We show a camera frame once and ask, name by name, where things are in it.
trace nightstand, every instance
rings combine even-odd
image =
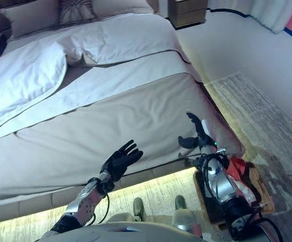
[[[169,0],[168,16],[175,29],[205,22],[208,0]]]

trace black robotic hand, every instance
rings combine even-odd
[[[130,140],[115,151],[103,164],[100,173],[107,171],[114,182],[119,181],[127,171],[127,167],[137,162],[143,155],[142,151],[134,149],[136,146],[134,140]]]

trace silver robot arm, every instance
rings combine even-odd
[[[114,182],[124,175],[128,166],[142,157],[143,152],[134,149],[135,147],[136,144],[131,140],[115,151],[102,165],[99,178],[94,177],[88,181],[59,221],[41,239],[85,226],[94,216],[96,206],[114,189]]]
[[[194,166],[202,172],[205,197],[215,198],[225,218],[229,233],[234,240],[276,241],[262,222],[269,222],[275,229],[279,241],[282,237],[279,229],[270,219],[262,218],[260,210],[254,210],[246,201],[237,185],[229,179],[227,169],[229,160],[225,149],[217,150],[214,136],[205,120],[187,113],[195,124],[196,138],[179,137],[179,144],[187,149],[199,147],[201,156]]]

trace drawer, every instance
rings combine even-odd
[[[177,15],[175,19],[175,27],[193,24],[205,20],[206,9],[193,11],[186,14]]]
[[[175,4],[177,15],[207,8],[207,0],[184,0],[180,2],[175,1]]]

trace shoe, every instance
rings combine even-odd
[[[175,198],[175,210],[185,209],[186,203],[185,199],[181,195],[177,195]]]
[[[134,216],[139,217],[140,221],[144,221],[144,215],[145,215],[145,210],[144,210],[144,203],[142,202],[141,198],[135,198],[134,199]]]

